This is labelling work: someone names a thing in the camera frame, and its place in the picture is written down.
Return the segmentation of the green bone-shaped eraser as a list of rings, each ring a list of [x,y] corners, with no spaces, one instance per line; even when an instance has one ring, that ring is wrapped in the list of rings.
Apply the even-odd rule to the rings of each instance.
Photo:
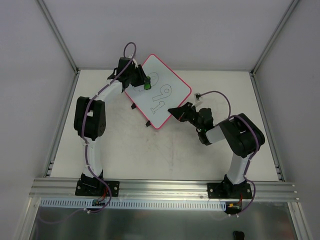
[[[151,78],[149,76],[147,76],[144,79],[144,86],[143,86],[144,90],[150,90],[152,88],[151,86]]]

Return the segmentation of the pink framed whiteboard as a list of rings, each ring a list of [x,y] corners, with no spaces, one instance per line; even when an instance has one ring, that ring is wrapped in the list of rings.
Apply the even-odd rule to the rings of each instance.
[[[192,88],[155,54],[142,64],[150,77],[151,89],[129,86],[125,93],[155,129],[160,129],[171,114],[168,109],[179,107],[192,93]]]

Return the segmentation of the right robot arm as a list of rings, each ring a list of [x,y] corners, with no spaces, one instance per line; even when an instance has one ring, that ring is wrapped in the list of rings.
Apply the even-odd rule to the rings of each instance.
[[[226,140],[232,150],[227,174],[220,183],[208,183],[210,199],[252,199],[251,186],[246,180],[251,159],[265,143],[262,131],[244,114],[233,115],[214,125],[210,108],[196,110],[192,103],[170,108],[168,112],[179,122],[189,122],[197,131],[203,145],[209,146]]]

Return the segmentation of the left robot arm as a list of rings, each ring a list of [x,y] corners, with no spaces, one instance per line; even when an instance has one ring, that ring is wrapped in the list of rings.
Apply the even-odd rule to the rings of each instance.
[[[82,139],[84,168],[77,182],[75,195],[112,195],[104,181],[100,138],[105,133],[106,103],[128,87],[151,88],[151,80],[133,57],[121,57],[107,83],[93,97],[80,96],[76,101],[73,127]]]

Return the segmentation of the black whiteboard stand foot upper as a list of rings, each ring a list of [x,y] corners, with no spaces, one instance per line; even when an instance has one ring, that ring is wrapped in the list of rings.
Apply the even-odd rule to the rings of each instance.
[[[136,107],[137,107],[137,106],[136,106],[135,103],[133,103],[133,104],[131,105],[131,109],[132,109],[132,110],[134,110]]]

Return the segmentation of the black whiteboard stand foot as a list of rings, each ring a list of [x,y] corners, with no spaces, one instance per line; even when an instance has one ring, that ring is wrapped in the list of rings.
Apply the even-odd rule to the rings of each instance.
[[[132,109],[132,110],[134,110],[136,107],[137,107],[137,106],[136,106],[135,103],[133,103],[133,104],[131,105],[131,109]]]
[[[151,126],[151,122],[148,120],[145,125],[146,125],[146,127],[149,127],[149,126]]]

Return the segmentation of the black whiteboard stand foot lower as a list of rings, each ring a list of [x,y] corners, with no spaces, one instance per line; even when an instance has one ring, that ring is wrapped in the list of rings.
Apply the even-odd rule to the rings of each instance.
[[[146,127],[149,127],[149,126],[151,126],[151,122],[148,120],[145,125],[146,125]]]

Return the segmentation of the black object at bottom edge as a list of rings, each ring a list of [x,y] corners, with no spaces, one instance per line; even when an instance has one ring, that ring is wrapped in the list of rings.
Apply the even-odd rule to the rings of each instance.
[[[244,240],[245,239],[245,234],[242,231],[234,231],[233,236],[235,240]]]

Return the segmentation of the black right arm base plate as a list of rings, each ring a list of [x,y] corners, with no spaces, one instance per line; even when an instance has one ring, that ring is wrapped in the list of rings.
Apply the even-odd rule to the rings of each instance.
[[[253,197],[251,186],[245,182],[238,185],[208,183],[207,194],[209,199],[240,199],[250,200]]]

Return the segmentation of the left aluminium frame post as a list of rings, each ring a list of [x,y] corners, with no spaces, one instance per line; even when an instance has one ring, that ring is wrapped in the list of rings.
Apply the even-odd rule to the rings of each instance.
[[[66,57],[71,69],[73,70],[74,73],[78,73],[79,68],[74,60],[74,58],[72,57],[69,48],[67,47],[67,44],[46,4],[46,2],[44,0],[36,0],[35,1],[36,4],[38,5],[40,11],[42,12],[50,30],[52,31],[59,47],[61,48],[64,56]]]

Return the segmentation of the aluminium frame post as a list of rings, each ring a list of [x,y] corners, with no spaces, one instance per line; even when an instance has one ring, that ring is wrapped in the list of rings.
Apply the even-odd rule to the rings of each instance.
[[[36,4],[38,5],[40,11],[42,12],[50,30],[52,31],[59,47],[61,48],[64,56],[66,57],[71,69],[73,70],[74,73],[78,73],[79,68],[74,60],[74,58],[72,57],[69,48],[67,47],[67,44],[46,4],[46,2],[44,0],[36,0],[35,1]]]
[[[274,31],[272,32],[270,38],[268,39],[265,47],[262,50],[262,53],[259,55],[256,63],[254,64],[250,74],[254,76],[262,63],[264,62],[265,58],[267,57],[268,53],[270,52],[271,48],[275,44],[277,38],[279,37],[280,33],[282,32],[283,28],[285,27],[286,23],[290,19],[291,15],[297,8],[300,0],[291,0],[288,7],[286,8],[285,12],[283,13],[282,17],[280,18],[279,22],[277,23]]]

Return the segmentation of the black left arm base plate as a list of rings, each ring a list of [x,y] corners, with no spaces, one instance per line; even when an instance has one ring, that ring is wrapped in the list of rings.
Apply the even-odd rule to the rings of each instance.
[[[119,181],[101,181],[94,179],[89,179],[87,181],[79,179],[77,181],[75,195],[82,197],[102,197],[104,193],[109,197],[119,196]]]

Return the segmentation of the right aluminium frame post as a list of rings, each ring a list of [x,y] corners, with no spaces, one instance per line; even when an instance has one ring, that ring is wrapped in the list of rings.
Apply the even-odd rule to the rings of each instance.
[[[283,28],[285,27],[286,23],[290,19],[291,15],[297,8],[300,0],[291,0],[288,7],[286,8],[285,12],[283,13],[282,17],[280,18],[279,22],[277,23],[274,31],[272,32],[270,38],[268,39],[265,47],[262,50],[262,53],[259,55],[256,63],[254,64],[250,74],[254,76],[262,63],[264,62],[265,58],[267,57],[268,53],[270,52],[271,48],[275,44],[277,38],[279,37],[280,33],[282,32]]]

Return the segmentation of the aluminium mounting rail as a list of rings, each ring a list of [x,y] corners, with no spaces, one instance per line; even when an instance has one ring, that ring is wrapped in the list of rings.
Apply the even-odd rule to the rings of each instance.
[[[71,198],[75,196],[77,178],[35,178],[29,197]],[[291,182],[256,181],[257,202],[299,202],[299,192]],[[206,181],[191,180],[119,180],[119,199],[133,200],[208,200]]]

